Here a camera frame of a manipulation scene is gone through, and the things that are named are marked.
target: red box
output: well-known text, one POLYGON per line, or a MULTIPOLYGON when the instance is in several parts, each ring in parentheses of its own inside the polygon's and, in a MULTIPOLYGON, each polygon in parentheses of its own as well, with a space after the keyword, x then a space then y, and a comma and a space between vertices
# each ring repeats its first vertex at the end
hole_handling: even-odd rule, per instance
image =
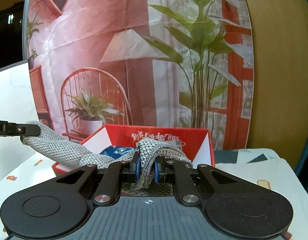
MULTIPOLYGON (((210 131, 206 129, 106 124, 80 144, 84 145, 91 152, 99 154, 111 145, 136 147, 136 143, 144 138, 165 141, 179 147, 193 162, 195 168, 200 163, 215 166, 211 135, 210 131)), ((52 167, 56 175, 75 169, 74 167, 59 163, 55 163, 52 167)))

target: printed backdrop poster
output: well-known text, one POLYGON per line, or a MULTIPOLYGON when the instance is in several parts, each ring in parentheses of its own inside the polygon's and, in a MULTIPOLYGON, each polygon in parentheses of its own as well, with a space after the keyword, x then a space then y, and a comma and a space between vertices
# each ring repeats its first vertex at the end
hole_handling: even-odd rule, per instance
POLYGON ((245 0, 29 0, 39 119, 69 140, 102 124, 208 128, 244 148, 254 58, 245 0))

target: wooden chair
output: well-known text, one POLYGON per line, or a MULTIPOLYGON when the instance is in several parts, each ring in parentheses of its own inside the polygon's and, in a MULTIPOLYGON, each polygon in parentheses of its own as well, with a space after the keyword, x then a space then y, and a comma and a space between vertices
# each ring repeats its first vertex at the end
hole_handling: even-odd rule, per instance
POLYGON ((83 88, 92 96, 100 96, 108 103, 114 105, 114 109, 124 113, 121 115, 112 115, 113 120, 106 120, 107 123, 119 125, 133 125, 131 109, 124 88, 118 80, 104 70, 97 68, 82 68, 71 73, 63 82, 60 98, 62 113, 66 128, 66 133, 69 140, 82 141, 88 135, 80 130, 79 119, 74 119, 75 115, 69 115, 66 110, 75 107, 71 96, 81 97, 80 88, 83 88))

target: metal pivot pin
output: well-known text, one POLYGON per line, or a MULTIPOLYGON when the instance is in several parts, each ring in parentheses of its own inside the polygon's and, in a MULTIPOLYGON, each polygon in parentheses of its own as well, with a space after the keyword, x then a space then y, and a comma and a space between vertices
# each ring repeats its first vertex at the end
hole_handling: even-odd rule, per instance
POLYGON ((186 203, 195 203, 198 201, 198 197, 196 195, 186 195, 183 197, 183 200, 186 203))
POLYGON ((107 195, 98 195, 95 197, 95 201, 99 203, 106 203, 110 200, 111 200, 110 196, 107 195))

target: knitted strap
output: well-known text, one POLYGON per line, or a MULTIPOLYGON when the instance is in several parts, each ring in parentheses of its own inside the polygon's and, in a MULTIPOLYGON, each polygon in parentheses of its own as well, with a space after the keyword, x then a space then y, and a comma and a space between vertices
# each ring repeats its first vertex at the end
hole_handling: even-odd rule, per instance
MULTIPOLYGON (((37 124, 41 128, 41 134, 38 137, 23 137, 22 143, 58 163, 71 165, 77 168, 93 163, 101 169, 107 168, 113 162, 121 160, 131 161, 134 156, 134 152, 130 152, 115 160, 109 156, 94 154, 83 145, 65 140, 40 122, 30 121, 28 124, 37 124)), ((123 191, 132 195, 171 194, 172 188, 170 185, 151 184, 154 176, 152 166, 158 156, 169 160, 181 161, 188 168, 193 167, 191 161, 181 150, 165 142, 143 139, 137 143, 137 148, 141 157, 140 180, 137 184, 123 185, 123 191)))

